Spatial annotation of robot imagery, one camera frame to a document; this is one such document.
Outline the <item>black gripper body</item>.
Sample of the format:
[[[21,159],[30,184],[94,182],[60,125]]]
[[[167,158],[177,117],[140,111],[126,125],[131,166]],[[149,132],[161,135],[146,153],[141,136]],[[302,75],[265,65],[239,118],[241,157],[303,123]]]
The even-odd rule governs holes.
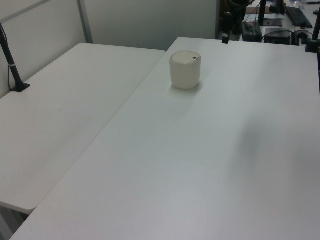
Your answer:
[[[230,12],[225,12],[223,15],[222,31],[229,32],[232,25],[232,14]]]

